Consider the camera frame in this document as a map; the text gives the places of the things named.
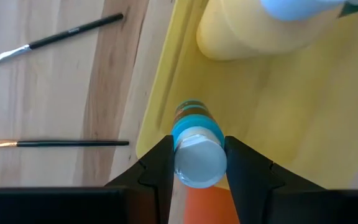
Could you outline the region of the teal paint bottle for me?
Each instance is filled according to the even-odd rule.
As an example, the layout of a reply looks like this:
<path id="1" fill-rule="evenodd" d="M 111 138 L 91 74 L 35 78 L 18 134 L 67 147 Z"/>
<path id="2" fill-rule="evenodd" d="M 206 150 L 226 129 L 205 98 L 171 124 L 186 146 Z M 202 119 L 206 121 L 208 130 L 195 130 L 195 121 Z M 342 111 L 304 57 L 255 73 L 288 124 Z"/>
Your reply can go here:
<path id="1" fill-rule="evenodd" d="M 205 189 L 224 177 L 227 169 L 224 135 L 204 103 L 198 100 L 181 103 L 175 110 L 171 135 L 174 170 L 183 184 Z"/>

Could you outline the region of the red plastic cup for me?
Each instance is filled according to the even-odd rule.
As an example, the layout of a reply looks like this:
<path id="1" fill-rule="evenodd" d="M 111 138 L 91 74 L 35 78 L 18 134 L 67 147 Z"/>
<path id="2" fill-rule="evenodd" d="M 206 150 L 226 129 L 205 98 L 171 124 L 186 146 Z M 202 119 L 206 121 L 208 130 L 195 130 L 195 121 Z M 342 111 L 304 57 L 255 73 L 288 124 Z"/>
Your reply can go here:
<path id="1" fill-rule="evenodd" d="M 231 192 L 219 187 L 188 187 L 183 223 L 240 224 Z"/>

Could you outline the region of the yellow translucent plastic bin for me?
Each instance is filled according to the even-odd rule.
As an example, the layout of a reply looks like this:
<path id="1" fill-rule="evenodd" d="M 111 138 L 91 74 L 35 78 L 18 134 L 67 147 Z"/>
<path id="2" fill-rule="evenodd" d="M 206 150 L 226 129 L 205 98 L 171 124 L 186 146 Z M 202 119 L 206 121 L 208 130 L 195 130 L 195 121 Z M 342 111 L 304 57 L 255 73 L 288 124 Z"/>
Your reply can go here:
<path id="1" fill-rule="evenodd" d="M 358 13 L 289 54 L 216 62 L 196 44 L 206 3 L 175 3 L 137 156 L 170 134 L 180 103 L 200 100 L 225 135 L 323 187 L 358 189 Z"/>

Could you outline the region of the large yellow paint bottle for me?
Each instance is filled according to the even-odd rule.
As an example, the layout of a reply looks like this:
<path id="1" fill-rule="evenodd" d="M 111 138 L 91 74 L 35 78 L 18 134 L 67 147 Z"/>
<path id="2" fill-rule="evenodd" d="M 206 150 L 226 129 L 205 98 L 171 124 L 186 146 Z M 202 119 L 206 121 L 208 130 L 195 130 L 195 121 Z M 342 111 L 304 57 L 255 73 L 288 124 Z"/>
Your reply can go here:
<path id="1" fill-rule="evenodd" d="M 196 41 L 214 60 L 285 53 L 357 12 L 358 0 L 209 0 Z"/>

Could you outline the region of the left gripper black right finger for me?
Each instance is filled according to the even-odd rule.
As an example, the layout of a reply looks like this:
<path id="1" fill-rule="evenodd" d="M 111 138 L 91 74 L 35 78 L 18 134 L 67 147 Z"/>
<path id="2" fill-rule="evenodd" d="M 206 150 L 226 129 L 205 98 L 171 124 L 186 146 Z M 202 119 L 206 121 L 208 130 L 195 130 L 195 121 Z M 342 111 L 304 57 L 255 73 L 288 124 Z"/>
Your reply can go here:
<path id="1" fill-rule="evenodd" d="M 225 138 L 226 176 L 241 224 L 358 224 L 358 190 L 325 189 Z"/>

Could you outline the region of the thin dark paintbrush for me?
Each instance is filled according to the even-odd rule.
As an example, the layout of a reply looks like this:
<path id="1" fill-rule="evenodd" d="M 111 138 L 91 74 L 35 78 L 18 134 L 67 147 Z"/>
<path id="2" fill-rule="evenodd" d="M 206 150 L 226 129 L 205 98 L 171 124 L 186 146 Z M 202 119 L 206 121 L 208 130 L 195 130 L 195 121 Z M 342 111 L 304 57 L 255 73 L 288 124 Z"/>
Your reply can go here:
<path id="1" fill-rule="evenodd" d="M 128 145 L 129 141 L 113 140 L 0 140 L 0 147 L 97 147 Z"/>
<path id="2" fill-rule="evenodd" d="M 32 50 L 39 49 L 41 47 L 45 47 L 50 44 L 54 44 L 61 40 L 65 40 L 65 39 L 73 37 L 75 35 L 87 32 L 89 30 L 93 30 L 93 29 L 99 28 L 101 26 L 120 21 L 123 18 L 124 18 L 123 13 L 113 14 L 113 15 L 98 19 L 96 21 L 89 22 L 87 24 L 83 24 L 81 26 L 74 27 L 74 28 L 59 32 L 57 34 L 45 37 L 43 39 L 33 41 L 31 43 L 25 44 L 25 45 L 18 47 L 16 49 L 2 52 L 2 53 L 0 53 L 0 63 L 4 60 L 9 59 L 9 58 L 13 58 L 15 56 L 22 55 L 22 54 L 30 52 Z"/>

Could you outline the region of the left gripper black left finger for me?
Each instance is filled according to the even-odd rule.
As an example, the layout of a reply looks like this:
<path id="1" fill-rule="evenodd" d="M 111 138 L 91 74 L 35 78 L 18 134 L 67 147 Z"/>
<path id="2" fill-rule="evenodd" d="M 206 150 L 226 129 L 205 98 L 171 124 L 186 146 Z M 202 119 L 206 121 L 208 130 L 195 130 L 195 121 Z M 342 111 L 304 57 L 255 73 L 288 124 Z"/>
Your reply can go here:
<path id="1" fill-rule="evenodd" d="M 172 136 L 102 187 L 0 188 L 0 224 L 167 224 Z"/>

